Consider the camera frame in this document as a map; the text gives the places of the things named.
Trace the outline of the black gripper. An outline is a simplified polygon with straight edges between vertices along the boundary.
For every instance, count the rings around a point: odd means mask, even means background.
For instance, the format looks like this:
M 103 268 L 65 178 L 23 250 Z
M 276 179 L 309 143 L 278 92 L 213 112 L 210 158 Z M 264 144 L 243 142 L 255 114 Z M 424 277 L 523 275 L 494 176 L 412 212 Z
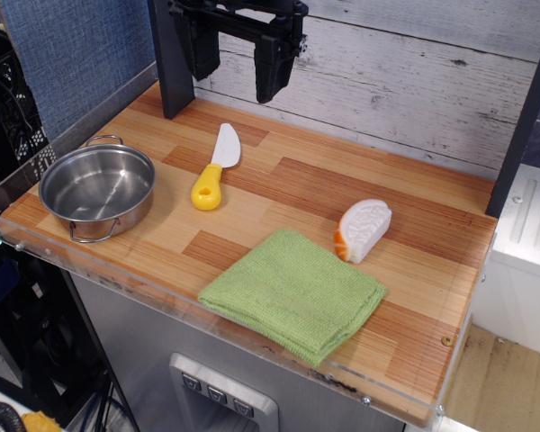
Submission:
M 186 64 L 197 80 L 220 65 L 219 36 L 223 33 L 255 43 L 256 99 L 273 100 L 288 86 L 294 57 L 303 52 L 302 1 L 170 1 Z

